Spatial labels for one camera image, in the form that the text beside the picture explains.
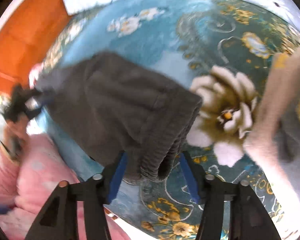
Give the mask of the dark grey sweatpants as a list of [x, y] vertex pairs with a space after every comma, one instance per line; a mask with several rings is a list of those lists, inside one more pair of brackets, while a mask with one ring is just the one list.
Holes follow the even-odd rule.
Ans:
[[157, 72], [104, 51], [54, 68], [35, 84], [51, 119], [99, 164], [128, 155], [128, 180], [166, 179], [202, 98]]

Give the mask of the pink pajama clothing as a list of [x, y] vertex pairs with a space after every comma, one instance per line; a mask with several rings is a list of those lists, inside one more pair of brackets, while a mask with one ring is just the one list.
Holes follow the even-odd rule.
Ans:
[[59, 182], [78, 179], [47, 134], [26, 135], [19, 157], [11, 155], [12, 135], [0, 143], [0, 227], [8, 239], [25, 239], [32, 223]]

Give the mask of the orange wooden headboard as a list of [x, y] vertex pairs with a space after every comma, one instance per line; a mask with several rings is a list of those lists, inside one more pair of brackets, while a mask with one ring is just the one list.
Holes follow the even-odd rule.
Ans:
[[0, 93], [15, 83], [28, 84], [40, 63], [69, 23], [63, 0], [13, 0], [0, 18]]

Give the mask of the grey beige garment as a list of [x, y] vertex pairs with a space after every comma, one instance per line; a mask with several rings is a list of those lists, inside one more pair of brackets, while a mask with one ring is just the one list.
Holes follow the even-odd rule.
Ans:
[[300, 48], [273, 58], [244, 149], [262, 168], [290, 218], [300, 219]]

